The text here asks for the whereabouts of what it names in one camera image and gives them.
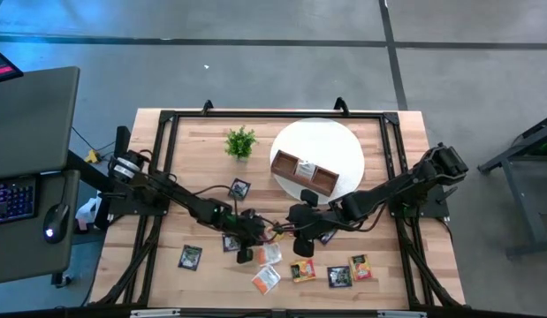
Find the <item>gray desk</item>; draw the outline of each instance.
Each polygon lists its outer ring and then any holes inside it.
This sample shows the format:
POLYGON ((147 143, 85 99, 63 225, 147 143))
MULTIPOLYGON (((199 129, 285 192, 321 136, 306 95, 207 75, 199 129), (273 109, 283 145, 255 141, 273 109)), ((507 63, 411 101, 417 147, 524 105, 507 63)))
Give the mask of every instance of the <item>gray desk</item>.
POLYGON ((76 170, 41 176, 37 216, 0 224, 0 283, 15 279, 61 273, 71 259, 72 228, 76 213, 80 174, 76 170), (43 218, 49 208, 61 202, 69 205, 69 223, 65 238, 49 244, 43 238, 43 218))
POLYGON ((46 243, 43 218, 59 203, 64 178, 41 177, 37 217, 0 224, 0 282, 44 274, 57 280, 71 256, 79 178, 98 190, 111 190, 106 176, 69 150, 79 74, 79 68, 65 67, 0 83, 0 178, 65 170, 65 203, 71 213, 65 239, 46 243))
POLYGON ((65 167, 79 72, 28 72, 0 83, 0 178, 65 167))

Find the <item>desk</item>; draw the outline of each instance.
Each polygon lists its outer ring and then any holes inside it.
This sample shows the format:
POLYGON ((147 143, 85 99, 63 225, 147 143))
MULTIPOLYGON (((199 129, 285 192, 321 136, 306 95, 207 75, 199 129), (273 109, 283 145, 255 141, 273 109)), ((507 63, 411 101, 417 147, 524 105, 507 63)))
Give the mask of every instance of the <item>desk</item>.
MULTIPOLYGON (((156 136, 160 110, 138 110, 130 149, 151 149, 156 136)), ((429 148, 418 111, 399 112, 407 161, 418 162, 429 148)), ((277 134, 298 118, 181 118, 171 172, 190 191, 207 186, 230 185, 234 178, 250 182, 251 189, 239 210, 255 208, 269 219, 282 221, 289 207, 297 203, 281 189, 270 174, 270 147, 277 134), (230 128, 245 125, 254 129, 254 145, 247 163, 236 162, 224 152, 225 136, 230 128)), ((335 119, 358 137, 365 155, 361 189, 369 189, 387 180, 383 145, 376 121, 335 119)), ((164 148, 160 167, 165 157, 164 148)), ((204 195, 230 201, 226 191, 204 195)), ((137 216, 124 216, 112 225, 106 236, 96 272, 91 301, 104 296, 127 267, 133 250, 137 216)), ((421 229, 427 263, 444 288, 463 303, 460 278, 447 231, 436 220, 422 219, 421 229)), ((394 222, 384 213, 377 227, 369 233, 339 231, 327 245, 315 245, 315 281, 292 282, 289 263, 301 259, 292 252, 292 239, 281 241, 283 260, 274 267, 282 281, 262 296, 251 279, 259 267, 254 262, 239 265, 235 253, 223 253, 221 233, 196 224, 186 210, 172 203, 163 220, 156 265, 149 298, 150 307, 235 307, 235 308, 314 308, 314 309, 400 309, 407 308, 405 281, 399 256, 399 242, 394 222), (201 263, 196 272, 178 269, 183 245, 202 247, 201 263), (358 282, 349 289, 329 289, 326 268, 346 265, 347 257, 367 254, 374 279, 358 282)), ((135 295, 139 295, 144 269, 140 268, 135 295)), ((414 270, 417 295, 422 297, 420 276, 414 270)))
POLYGON ((57 276, 67 269, 79 178, 110 190, 106 176, 69 150, 79 74, 77 67, 63 67, 0 83, 0 179, 75 170, 65 173, 66 183, 57 174, 38 178, 36 217, 0 224, 0 242, 5 242, 0 243, 0 282, 57 276), (70 207, 69 230, 62 242, 49 244, 43 239, 43 218, 63 193, 70 207))

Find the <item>computer mouse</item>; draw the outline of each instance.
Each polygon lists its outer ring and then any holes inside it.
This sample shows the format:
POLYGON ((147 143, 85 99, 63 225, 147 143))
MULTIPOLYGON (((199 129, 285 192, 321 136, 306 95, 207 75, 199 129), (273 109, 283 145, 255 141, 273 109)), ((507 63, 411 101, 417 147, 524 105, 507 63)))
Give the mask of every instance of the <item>computer mouse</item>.
POLYGON ((69 206, 59 203, 47 211, 43 219, 43 237, 50 244, 61 242, 67 234, 69 206))

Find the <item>wooden box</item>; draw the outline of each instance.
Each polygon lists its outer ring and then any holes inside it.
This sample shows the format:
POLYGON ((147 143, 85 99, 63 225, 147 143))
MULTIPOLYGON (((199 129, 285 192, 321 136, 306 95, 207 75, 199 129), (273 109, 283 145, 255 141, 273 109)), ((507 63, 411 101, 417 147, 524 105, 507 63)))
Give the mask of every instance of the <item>wooden box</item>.
POLYGON ((295 175, 299 160, 300 159, 294 155, 278 150, 273 159, 273 163, 271 164, 271 172, 279 177, 286 178, 301 186, 305 186, 310 190, 330 196, 332 191, 334 191, 339 175, 330 170, 316 166, 313 177, 308 180, 304 177, 295 175))

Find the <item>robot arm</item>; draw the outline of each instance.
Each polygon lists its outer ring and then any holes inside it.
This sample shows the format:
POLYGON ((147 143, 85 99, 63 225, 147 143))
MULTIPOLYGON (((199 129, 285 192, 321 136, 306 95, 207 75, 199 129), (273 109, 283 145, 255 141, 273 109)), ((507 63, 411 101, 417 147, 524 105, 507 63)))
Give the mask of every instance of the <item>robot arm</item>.
POLYGON ((465 178, 466 172, 467 166, 455 149, 439 144, 428 150, 411 170, 369 191, 360 190, 337 198, 329 202, 330 209, 326 211, 315 209, 317 197, 304 190, 301 198, 307 204, 292 206, 287 217, 296 229, 301 229, 295 232, 294 252, 312 257, 313 240, 333 229, 369 231, 362 230, 361 225, 379 206, 389 201, 420 206, 433 186, 456 184, 465 178))
MULTIPOLYGON (((171 180, 170 174, 155 169, 149 169, 149 174, 141 172, 144 163, 148 162, 146 156, 132 150, 112 160, 109 175, 116 180, 116 189, 120 191, 112 196, 163 209, 168 208, 169 201, 177 202, 188 210, 197 223, 238 237, 242 245, 238 262, 251 261, 251 250, 248 248, 264 242, 264 218, 253 209, 238 214, 236 208, 232 210, 232 206, 225 202, 201 198, 171 180)), ((382 204, 389 200, 401 200, 404 204, 421 205, 430 188, 458 183, 464 179, 466 171, 467 166, 454 148, 439 144, 428 150, 408 172, 369 191, 360 190, 337 198, 329 203, 328 210, 316 209, 316 194, 304 190, 301 198, 307 204, 292 206, 286 218, 290 224, 277 225, 273 229, 277 233, 294 231, 294 252, 311 257, 313 240, 325 232, 334 229, 362 231, 362 223, 382 204)), ((230 189, 225 185, 218 186, 230 189)))

